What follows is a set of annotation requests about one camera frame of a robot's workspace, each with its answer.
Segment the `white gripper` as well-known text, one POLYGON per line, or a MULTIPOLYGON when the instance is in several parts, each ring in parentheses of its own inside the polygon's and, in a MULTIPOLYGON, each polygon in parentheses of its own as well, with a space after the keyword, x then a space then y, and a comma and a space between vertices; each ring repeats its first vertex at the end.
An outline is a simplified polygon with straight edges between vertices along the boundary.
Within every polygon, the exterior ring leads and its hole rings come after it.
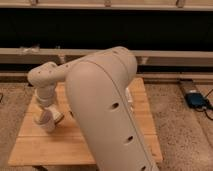
POLYGON ((57 124, 64 118, 64 115, 59 111, 56 104, 52 104, 48 107, 37 104, 35 109, 36 111, 33 113, 33 117, 37 124, 46 124, 50 120, 53 120, 54 123, 57 124))

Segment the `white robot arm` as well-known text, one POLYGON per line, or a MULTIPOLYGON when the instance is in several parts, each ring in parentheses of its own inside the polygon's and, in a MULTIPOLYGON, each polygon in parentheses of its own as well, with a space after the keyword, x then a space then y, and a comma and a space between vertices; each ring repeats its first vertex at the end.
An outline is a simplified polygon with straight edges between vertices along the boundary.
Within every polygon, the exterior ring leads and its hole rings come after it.
POLYGON ((137 61, 125 47, 97 51, 63 65, 44 63, 28 73, 42 106, 65 83, 68 104, 100 171, 159 171, 133 116, 126 88, 137 61))

